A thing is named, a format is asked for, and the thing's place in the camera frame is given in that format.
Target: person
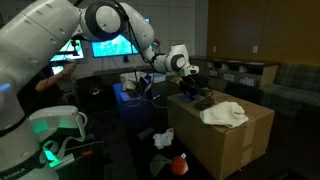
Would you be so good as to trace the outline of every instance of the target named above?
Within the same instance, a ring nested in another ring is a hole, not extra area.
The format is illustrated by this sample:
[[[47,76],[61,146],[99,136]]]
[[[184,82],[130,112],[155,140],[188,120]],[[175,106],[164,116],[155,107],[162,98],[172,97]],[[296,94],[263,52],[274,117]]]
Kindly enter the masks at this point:
[[[68,104],[57,82],[75,69],[76,64],[71,63],[60,73],[53,75],[50,66],[45,66],[17,95],[24,112],[30,115],[42,108]]]

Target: laptop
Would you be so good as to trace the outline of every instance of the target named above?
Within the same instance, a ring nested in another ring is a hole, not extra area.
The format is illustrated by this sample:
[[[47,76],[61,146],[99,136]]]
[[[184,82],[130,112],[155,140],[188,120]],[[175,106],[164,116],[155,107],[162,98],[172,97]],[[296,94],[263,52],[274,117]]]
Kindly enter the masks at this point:
[[[121,99],[124,102],[127,102],[142,97],[147,85],[146,80],[143,77],[140,77],[135,90],[120,92]]]

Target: couch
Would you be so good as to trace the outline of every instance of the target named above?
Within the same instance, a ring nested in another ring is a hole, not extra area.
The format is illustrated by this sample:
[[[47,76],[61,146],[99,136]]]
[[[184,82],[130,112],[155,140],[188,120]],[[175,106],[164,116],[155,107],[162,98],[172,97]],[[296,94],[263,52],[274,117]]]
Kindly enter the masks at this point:
[[[280,64],[273,85],[262,88],[261,104],[289,117],[303,107],[320,110],[320,66]]]

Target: desk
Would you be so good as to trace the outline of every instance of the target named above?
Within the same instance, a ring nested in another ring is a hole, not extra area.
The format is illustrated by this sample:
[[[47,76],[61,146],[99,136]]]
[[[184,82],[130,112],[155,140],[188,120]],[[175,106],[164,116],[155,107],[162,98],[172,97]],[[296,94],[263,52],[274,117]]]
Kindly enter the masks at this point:
[[[122,91],[122,84],[114,84],[113,88],[139,180],[154,179],[150,173],[150,163],[156,154],[171,159],[174,156],[180,156],[182,153],[187,153],[190,168],[187,174],[183,176],[184,179],[212,179],[203,166],[176,139],[173,140],[171,146],[158,150],[154,146],[152,136],[144,141],[137,137],[138,133],[149,127],[153,127],[156,133],[164,133],[169,127],[167,109],[158,109],[148,101],[142,101],[139,106],[134,108],[128,107],[119,94]],[[178,85],[171,82],[157,83],[151,90],[153,96],[161,95],[154,101],[157,106],[166,106],[168,96],[181,93]],[[156,179],[173,179],[169,168],[170,166],[166,165]]]

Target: screen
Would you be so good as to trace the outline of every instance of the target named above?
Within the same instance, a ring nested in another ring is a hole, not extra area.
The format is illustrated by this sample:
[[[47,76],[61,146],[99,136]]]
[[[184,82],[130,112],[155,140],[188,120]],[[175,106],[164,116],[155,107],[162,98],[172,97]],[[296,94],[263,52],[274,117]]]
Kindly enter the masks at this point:
[[[53,56],[53,58],[50,60],[51,62],[53,61],[63,61],[67,58],[70,58],[70,59],[82,59],[84,58],[84,55],[83,55],[83,50],[82,50],[82,46],[81,46],[81,42],[80,40],[76,40],[76,43],[78,44],[76,46],[76,51],[77,53],[79,54],[79,56],[75,56],[73,54],[56,54],[55,56]],[[63,52],[63,51],[73,51],[74,48],[73,46],[71,45],[71,40],[69,40],[61,49],[59,52]]]
[[[60,73],[61,71],[63,71],[64,67],[63,66],[54,66],[54,67],[51,67],[52,69],[52,72],[54,75]]]
[[[91,45],[94,57],[121,56],[138,53],[137,49],[122,35],[109,41],[93,42]]]

